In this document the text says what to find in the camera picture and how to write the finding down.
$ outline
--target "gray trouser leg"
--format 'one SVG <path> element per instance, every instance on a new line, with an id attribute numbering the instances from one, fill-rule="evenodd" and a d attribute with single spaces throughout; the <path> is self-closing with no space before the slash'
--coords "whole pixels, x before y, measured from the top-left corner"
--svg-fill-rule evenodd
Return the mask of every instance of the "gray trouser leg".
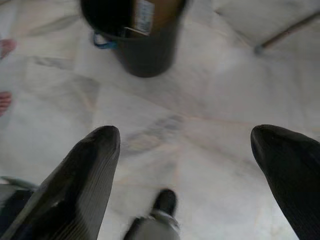
<path id="1" fill-rule="evenodd" d="M 179 226 L 170 215 L 153 211 L 150 216 L 140 218 L 134 229 L 124 240 L 179 240 Z"/>

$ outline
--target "bare foot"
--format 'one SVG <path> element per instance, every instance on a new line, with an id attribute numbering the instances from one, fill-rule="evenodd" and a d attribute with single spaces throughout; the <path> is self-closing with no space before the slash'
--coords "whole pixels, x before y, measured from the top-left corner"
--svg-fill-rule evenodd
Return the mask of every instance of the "bare foot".
<path id="1" fill-rule="evenodd" d="M 3 39 L 0 40 L 0 46 L 2 50 L 0 59 L 3 59 L 16 48 L 17 44 L 12 39 Z M 8 109 L 8 107 L 11 104 L 11 101 L 12 95 L 10 92 L 0 92 L 0 116 L 2 116 L 4 112 Z"/>

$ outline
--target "blue handle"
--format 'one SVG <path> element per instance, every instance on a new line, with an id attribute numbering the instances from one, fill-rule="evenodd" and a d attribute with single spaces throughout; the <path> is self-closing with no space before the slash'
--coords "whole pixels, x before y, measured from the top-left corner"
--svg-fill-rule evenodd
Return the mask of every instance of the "blue handle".
<path id="1" fill-rule="evenodd" d="M 106 43 L 97 43 L 97 36 L 99 33 L 96 31 L 93 32 L 93 44 L 98 49 L 114 49 L 117 46 L 117 43 L 115 41 L 108 41 Z"/>

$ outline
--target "cardboard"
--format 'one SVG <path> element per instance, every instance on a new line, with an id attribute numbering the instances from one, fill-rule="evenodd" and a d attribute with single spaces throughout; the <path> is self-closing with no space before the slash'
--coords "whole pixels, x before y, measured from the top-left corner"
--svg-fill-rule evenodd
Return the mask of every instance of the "cardboard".
<path id="1" fill-rule="evenodd" d="M 132 28 L 152 34 L 173 20 L 183 0 L 133 0 Z"/>

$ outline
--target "sticker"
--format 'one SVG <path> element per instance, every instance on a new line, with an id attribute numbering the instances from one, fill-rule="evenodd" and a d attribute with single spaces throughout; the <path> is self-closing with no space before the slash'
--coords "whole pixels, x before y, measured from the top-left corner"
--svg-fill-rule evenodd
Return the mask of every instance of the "sticker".
<path id="1" fill-rule="evenodd" d="M 145 34 L 151 32 L 155 5 L 146 0 L 138 0 L 135 16 L 135 28 Z"/>

